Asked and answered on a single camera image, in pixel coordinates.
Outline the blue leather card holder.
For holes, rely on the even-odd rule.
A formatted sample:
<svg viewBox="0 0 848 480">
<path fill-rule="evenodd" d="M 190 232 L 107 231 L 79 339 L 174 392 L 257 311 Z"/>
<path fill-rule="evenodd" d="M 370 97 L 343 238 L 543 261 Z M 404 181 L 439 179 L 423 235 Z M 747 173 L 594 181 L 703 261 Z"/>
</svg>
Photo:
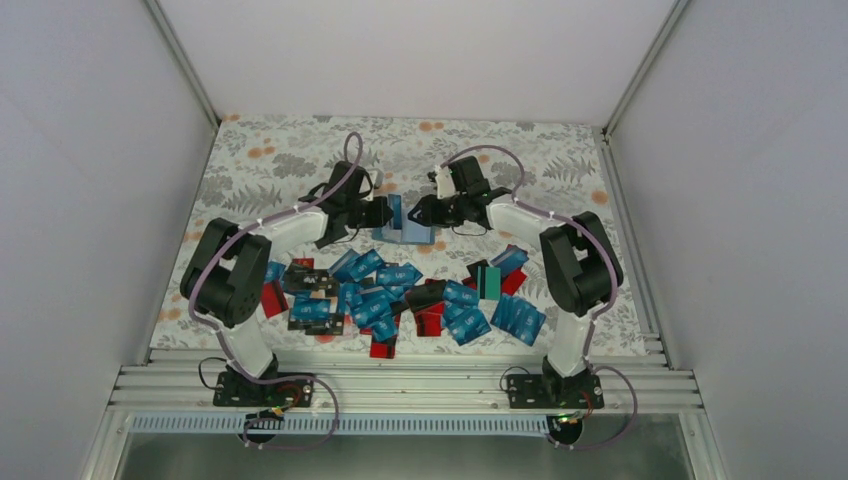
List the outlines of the blue leather card holder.
<svg viewBox="0 0 848 480">
<path fill-rule="evenodd" d="M 403 228 L 393 230 L 388 222 L 372 231 L 372 239 L 377 242 L 403 244 L 403 245 L 433 245 L 435 243 L 435 229 L 418 225 L 407 218 L 408 210 L 403 206 Z"/>
</svg>

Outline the blue card edge-on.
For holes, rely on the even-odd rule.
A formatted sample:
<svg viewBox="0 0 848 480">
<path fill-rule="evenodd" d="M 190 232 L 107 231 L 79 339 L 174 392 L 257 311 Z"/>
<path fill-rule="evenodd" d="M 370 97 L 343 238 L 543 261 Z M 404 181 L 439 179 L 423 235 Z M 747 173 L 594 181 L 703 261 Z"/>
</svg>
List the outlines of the blue card edge-on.
<svg viewBox="0 0 848 480">
<path fill-rule="evenodd" d="M 403 228 L 404 218 L 402 197 L 397 194 L 390 194 L 388 196 L 388 203 L 390 209 L 392 210 L 389 225 L 393 230 L 401 230 Z"/>
</svg>

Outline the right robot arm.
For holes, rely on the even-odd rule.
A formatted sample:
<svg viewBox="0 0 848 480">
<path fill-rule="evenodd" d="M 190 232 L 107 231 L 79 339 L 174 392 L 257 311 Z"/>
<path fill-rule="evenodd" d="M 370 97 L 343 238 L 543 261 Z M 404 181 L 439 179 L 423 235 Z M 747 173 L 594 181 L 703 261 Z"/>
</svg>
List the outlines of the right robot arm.
<svg viewBox="0 0 848 480">
<path fill-rule="evenodd" d="M 589 368 L 594 320 L 612 306 L 622 268 L 601 218 L 592 211 L 566 216 L 520 200 L 510 189 L 493 189 L 479 162 L 469 156 L 427 173 L 435 191 L 423 196 L 408 218 L 424 226 L 451 228 L 466 222 L 509 233 L 542 254 L 551 298 L 572 315 L 557 323 L 543 360 L 544 399 L 565 407 L 580 393 L 577 378 Z"/>
</svg>

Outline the teal black stripe card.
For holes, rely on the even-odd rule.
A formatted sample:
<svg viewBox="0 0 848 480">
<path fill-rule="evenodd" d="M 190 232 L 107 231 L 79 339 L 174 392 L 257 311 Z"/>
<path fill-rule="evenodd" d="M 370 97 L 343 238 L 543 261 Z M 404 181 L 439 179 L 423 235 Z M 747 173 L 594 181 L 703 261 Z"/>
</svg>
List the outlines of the teal black stripe card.
<svg viewBox="0 0 848 480">
<path fill-rule="evenodd" d="M 501 296 L 501 270 L 492 266 L 479 266 L 475 285 L 481 300 L 496 301 Z"/>
</svg>

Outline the black visa card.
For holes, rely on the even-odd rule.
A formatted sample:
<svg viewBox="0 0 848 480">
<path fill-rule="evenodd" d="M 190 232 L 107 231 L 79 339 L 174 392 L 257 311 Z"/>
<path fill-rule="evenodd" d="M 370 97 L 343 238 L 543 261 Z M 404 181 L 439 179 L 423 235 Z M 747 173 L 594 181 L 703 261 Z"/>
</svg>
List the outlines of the black visa card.
<svg viewBox="0 0 848 480">
<path fill-rule="evenodd" d="M 282 285 L 286 293 L 295 296 L 312 292 L 324 292 L 326 295 L 336 296 L 339 282 L 326 269 L 290 264 L 282 275 Z"/>
</svg>

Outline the red card right side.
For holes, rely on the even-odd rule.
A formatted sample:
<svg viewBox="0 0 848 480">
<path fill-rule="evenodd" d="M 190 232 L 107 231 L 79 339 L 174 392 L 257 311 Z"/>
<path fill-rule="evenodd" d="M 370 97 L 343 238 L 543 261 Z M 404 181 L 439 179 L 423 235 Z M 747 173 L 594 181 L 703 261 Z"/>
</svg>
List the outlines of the red card right side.
<svg viewBox="0 0 848 480">
<path fill-rule="evenodd" d="M 502 278 L 501 293 L 505 295 L 514 295 L 523 285 L 527 275 L 521 268 L 516 269 Z"/>
</svg>

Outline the red card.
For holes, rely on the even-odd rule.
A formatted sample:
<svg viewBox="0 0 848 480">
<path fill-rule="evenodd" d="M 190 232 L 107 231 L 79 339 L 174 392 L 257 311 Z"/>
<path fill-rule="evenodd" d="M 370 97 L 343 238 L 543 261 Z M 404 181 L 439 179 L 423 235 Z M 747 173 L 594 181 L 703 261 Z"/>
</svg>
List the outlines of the red card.
<svg viewBox="0 0 848 480">
<path fill-rule="evenodd" d="M 268 319 L 280 315 L 289 309 L 282 284 L 278 280 L 263 285 L 260 303 Z"/>
<path fill-rule="evenodd" d="M 523 285 L 527 275 L 521 268 L 516 269 L 502 278 L 501 293 L 505 295 L 514 295 Z"/>
<path fill-rule="evenodd" d="M 397 337 L 393 336 L 386 340 L 378 341 L 372 338 L 369 350 L 371 358 L 394 359 L 396 356 Z"/>
</svg>

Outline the blue card far left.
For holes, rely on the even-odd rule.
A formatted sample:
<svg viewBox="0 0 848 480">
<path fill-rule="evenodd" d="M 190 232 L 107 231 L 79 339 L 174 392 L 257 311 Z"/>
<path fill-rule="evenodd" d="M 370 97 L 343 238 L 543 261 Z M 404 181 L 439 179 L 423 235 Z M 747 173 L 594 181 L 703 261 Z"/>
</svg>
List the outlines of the blue card far left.
<svg viewBox="0 0 848 480">
<path fill-rule="evenodd" d="M 264 283 L 279 285 L 283 284 L 283 277 L 286 271 L 286 266 L 276 261 L 269 261 L 266 267 Z"/>
</svg>

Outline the red card left side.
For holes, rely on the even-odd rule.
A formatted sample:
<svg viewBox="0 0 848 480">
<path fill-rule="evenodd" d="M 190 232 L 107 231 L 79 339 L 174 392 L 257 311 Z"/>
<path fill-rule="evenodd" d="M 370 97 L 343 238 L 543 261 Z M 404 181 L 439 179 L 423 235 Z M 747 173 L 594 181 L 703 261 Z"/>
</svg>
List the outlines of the red card left side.
<svg viewBox="0 0 848 480">
<path fill-rule="evenodd" d="M 263 285 L 260 303 L 268 319 L 280 315 L 289 309 L 282 284 L 278 280 Z"/>
</svg>

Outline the blue cards right stack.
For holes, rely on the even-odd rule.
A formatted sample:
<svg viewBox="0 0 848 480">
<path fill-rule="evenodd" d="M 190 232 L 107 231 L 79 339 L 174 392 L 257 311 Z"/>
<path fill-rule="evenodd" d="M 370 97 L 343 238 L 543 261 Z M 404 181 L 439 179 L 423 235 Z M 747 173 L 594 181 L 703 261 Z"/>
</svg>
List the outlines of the blue cards right stack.
<svg viewBox="0 0 848 480">
<path fill-rule="evenodd" d="M 521 297 L 502 294 L 490 324 L 527 346 L 533 346 L 547 316 Z"/>
</svg>

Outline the red card front centre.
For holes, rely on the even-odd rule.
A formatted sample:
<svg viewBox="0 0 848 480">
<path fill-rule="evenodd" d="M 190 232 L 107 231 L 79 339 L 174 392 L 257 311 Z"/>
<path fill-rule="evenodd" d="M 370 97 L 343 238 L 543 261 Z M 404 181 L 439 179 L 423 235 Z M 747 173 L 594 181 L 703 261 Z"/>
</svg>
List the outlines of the red card front centre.
<svg viewBox="0 0 848 480">
<path fill-rule="evenodd" d="M 386 340 L 378 341 L 372 338 L 369 350 L 371 358 L 394 359 L 396 356 L 397 337 L 393 336 Z"/>
</svg>

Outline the floral patterned table mat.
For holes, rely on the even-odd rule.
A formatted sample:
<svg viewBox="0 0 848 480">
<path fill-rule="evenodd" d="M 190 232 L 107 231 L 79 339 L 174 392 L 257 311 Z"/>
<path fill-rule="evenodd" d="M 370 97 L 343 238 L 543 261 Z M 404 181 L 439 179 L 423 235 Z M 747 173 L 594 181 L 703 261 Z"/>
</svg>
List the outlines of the floral patterned table mat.
<svg viewBox="0 0 848 480">
<path fill-rule="evenodd" d="M 218 349 L 212 330 L 188 316 L 187 300 L 179 282 L 198 245 L 206 224 L 221 217 L 249 223 L 284 210 L 315 185 L 326 181 L 333 166 L 343 160 L 342 147 L 351 131 L 364 139 L 361 165 L 383 173 L 377 195 L 395 194 L 403 206 L 412 207 L 421 196 L 434 191 L 427 173 L 452 154 L 473 145 L 491 144 L 516 154 L 525 168 L 518 197 L 539 208 L 563 215 L 594 212 L 604 223 L 608 237 L 623 258 L 592 128 L 587 125 L 532 122 L 488 122 L 385 117 L 330 117 L 285 115 L 230 115 L 224 118 L 204 172 L 197 200 L 183 237 L 175 269 L 151 339 L 157 349 Z M 396 360 L 430 354 L 543 355 L 553 346 L 554 328 L 572 319 L 563 313 L 547 290 L 540 252 L 503 232 L 481 236 L 482 228 L 465 224 L 438 230 L 433 244 L 392 245 L 373 242 L 361 231 L 355 239 L 316 250 L 312 244 L 272 254 L 287 262 L 313 258 L 316 268 L 328 268 L 353 249 L 365 253 L 375 248 L 390 263 L 407 262 L 425 278 L 459 281 L 468 277 L 467 265 L 490 260 L 508 244 L 528 251 L 522 267 L 526 279 L 517 291 L 520 298 L 547 318 L 534 345 L 528 346 L 509 333 L 494 328 L 480 338 L 458 345 L 446 331 L 436 337 L 417 335 L 410 312 L 401 316 Z M 263 338 L 280 351 L 348 352 L 369 356 L 372 336 L 352 325 L 340 336 L 312 336 L 289 330 L 288 314 L 267 319 L 259 308 Z M 628 280 L 619 289 L 614 307 L 599 318 L 593 335 L 595 357 L 644 356 L 647 354 L 637 307 Z"/>
</svg>

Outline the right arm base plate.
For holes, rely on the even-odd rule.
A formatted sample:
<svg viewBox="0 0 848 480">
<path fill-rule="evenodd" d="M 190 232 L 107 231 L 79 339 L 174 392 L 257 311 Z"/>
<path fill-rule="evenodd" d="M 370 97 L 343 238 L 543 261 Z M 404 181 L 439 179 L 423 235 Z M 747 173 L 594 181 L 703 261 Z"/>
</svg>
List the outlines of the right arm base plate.
<svg viewBox="0 0 848 480">
<path fill-rule="evenodd" d="M 601 409 L 603 389 L 597 375 L 588 370 L 565 379 L 556 375 L 513 373 L 505 380 L 512 409 Z"/>
</svg>

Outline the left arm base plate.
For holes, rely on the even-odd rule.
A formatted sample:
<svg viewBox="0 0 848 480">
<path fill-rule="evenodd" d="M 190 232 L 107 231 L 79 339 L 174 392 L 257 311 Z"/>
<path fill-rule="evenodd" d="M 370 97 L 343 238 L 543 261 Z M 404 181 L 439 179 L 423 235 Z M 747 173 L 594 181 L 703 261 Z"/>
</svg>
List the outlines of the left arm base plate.
<svg viewBox="0 0 848 480">
<path fill-rule="evenodd" d="M 296 375 L 272 385 L 248 381 L 242 375 L 225 371 L 218 375 L 212 404 L 216 407 L 309 407 L 314 393 L 314 378 Z"/>
</svg>

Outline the aluminium rail frame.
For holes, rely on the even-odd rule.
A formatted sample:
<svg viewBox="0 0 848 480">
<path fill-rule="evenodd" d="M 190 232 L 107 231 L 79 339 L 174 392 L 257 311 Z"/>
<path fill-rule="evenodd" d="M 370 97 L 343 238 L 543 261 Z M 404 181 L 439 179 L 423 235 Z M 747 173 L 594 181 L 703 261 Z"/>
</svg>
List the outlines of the aluminium rail frame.
<svg viewBox="0 0 848 480">
<path fill-rule="evenodd" d="M 212 409 L 212 393 L 197 375 L 209 350 L 151 352 L 143 366 L 120 369 L 108 401 L 114 410 Z M 327 382 L 344 413 L 495 414 L 508 408 L 499 379 L 509 366 L 536 371 L 538 355 L 398 354 L 392 360 L 363 353 L 280 352 L 285 371 L 314 373 Z M 605 414 L 680 413 L 702 409 L 695 376 L 672 370 L 664 356 L 601 357 Z"/>
</svg>

